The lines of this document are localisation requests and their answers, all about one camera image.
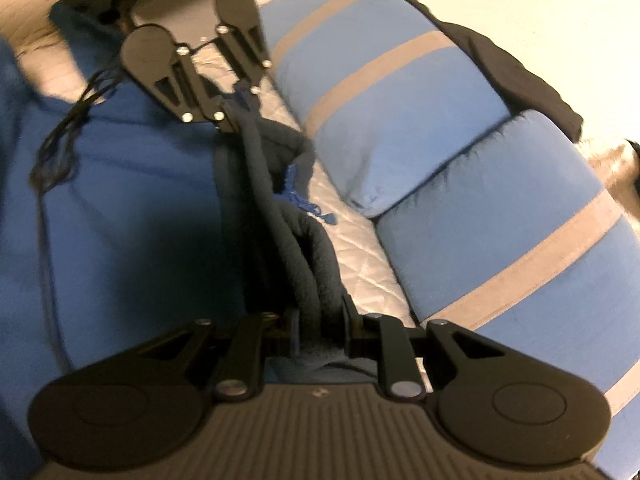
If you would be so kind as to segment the black garment behind pillows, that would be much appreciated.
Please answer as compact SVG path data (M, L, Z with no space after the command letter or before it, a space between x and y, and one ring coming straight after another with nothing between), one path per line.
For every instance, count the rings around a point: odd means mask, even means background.
M584 118L563 100L551 84L528 70L515 56L488 37L469 27L439 20L419 0L404 1L424 15L472 60L512 114L536 110L548 117L570 142L576 144L580 140Z

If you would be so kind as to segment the blue pillow near teddy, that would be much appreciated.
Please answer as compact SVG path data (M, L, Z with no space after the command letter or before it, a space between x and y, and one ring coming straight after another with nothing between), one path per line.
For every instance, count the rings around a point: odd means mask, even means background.
M446 318L608 396L597 455L639 469L639 242L574 145L529 110L383 214L378 237L419 322Z

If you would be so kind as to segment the blue pillow near green sheet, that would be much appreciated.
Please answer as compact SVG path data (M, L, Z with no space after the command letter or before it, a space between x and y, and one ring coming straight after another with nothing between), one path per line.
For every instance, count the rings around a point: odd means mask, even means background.
M405 0L273 0L260 14L274 85L366 217L509 117L476 64Z

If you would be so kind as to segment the blue fleece zip jacket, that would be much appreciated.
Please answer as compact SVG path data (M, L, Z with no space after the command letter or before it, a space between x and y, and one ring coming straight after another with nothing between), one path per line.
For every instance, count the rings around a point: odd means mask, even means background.
M117 29L64 3L50 19L90 89L44 96L1 48L2 477L42 465L27 411L47 382L200 318L225 332L283 315L294 354L268 382L373 382L345 356L311 142L233 94L238 132L179 122L124 74Z

